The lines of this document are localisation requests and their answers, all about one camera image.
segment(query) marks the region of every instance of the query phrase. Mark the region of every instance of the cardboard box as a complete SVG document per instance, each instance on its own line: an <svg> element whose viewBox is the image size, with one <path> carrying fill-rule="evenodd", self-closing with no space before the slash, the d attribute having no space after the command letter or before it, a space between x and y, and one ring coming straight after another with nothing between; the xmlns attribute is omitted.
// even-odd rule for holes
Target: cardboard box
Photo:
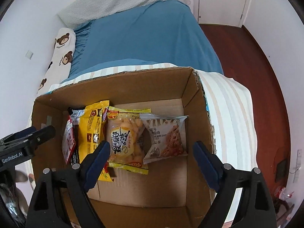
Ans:
<svg viewBox="0 0 304 228"><path fill-rule="evenodd" d="M153 162L148 165L148 175L116 169L113 183L98 181L89 192L104 225L108 228L197 227L212 197L192 155L192 145L201 140L213 151L213 137L202 85L192 68L119 73L38 97L32 113L33 126L40 128L51 119L57 133L38 148L32 159L35 178L46 167L57 170L64 167L61 141L67 108L83 108L100 100L110 100L120 108L151 108L158 115L189 116L185 123L188 156ZM77 223L67 196L65 203L71 221Z"/></svg>

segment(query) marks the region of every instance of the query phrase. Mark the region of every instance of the wooden floor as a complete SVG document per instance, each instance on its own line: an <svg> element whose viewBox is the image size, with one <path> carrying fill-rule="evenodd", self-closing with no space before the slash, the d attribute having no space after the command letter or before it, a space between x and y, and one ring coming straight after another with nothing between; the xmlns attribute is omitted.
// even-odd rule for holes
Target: wooden floor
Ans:
<svg viewBox="0 0 304 228"><path fill-rule="evenodd" d="M285 102L267 57L246 30L220 25L200 25L221 61L224 75L250 90L257 134L258 167L273 196L276 165L290 158L290 133Z"/></svg>

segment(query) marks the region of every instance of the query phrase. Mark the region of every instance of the bear print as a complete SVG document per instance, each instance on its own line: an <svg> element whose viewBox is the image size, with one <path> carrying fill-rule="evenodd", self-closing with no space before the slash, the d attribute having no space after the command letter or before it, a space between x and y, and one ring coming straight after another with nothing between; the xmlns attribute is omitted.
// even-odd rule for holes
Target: bear print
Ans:
<svg viewBox="0 0 304 228"><path fill-rule="evenodd" d="M39 89L38 90L40 90L43 86L44 86L44 84L47 82L47 79L45 78L45 79L43 79L42 81L41 81L41 84L40 84L40 87L39 87Z"/></svg>
<svg viewBox="0 0 304 228"><path fill-rule="evenodd" d="M71 63L72 62L72 51L69 51L68 53L66 53L63 57L62 63L64 65Z"/></svg>
<svg viewBox="0 0 304 228"><path fill-rule="evenodd" d="M51 67L52 64L53 64L53 62L50 63L50 65L49 65L49 67L48 67L48 70L50 69L50 67Z"/></svg>
<svg viewBox="0 0 304 228"><path fill-rule="evenodd" d="M67 33L66 35L61 36L59 39L57 39L57 43L59 43L60 45L63 45L64 43L66 43L69 40L69 33Z"/></svg>

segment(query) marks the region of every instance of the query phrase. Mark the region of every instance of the yellow snack package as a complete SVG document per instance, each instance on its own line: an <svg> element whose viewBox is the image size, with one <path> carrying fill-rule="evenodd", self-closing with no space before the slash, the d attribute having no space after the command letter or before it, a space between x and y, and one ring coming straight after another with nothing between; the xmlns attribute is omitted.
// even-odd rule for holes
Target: yellow snack package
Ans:
<svg viewBox="0 0 304 228"><path fill-rule="evenodd" d="M108 110L108 137L111 145L109 167L148 174L143 164L145 153L138 139L145 129L139 114L151 113L151 109L125 110L110 106Z"/></svg>
<svg viewBox="0 0 304 228"><path fill-rule="evenodd" d="M79 118L78 145L79 161L94 152L98 144L105 139L104 125L107 121L109 100L86 106L84 114ZM104 166L98 180L112 182L107 165Z"/></svg>

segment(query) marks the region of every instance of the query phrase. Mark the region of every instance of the striped sheet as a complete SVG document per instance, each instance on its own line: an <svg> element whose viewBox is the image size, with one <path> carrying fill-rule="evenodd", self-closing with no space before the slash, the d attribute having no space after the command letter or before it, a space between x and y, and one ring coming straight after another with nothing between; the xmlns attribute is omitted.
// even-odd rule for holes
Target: striped sheet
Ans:
<svg viewBox="0 0 304 228"><path fill-rule="evenodd" d="M86 73L62 84L52 85L49 92L92 78L125 71L177 67L171 63L119 66ZM223 163L235 169L251 171L257 167L257 135L253 122L252 99L249 90L219 73L196 70L205 91L211 125L214 127L215 153ZM237 189L225 222L233 220L241 189Z"/></svg>

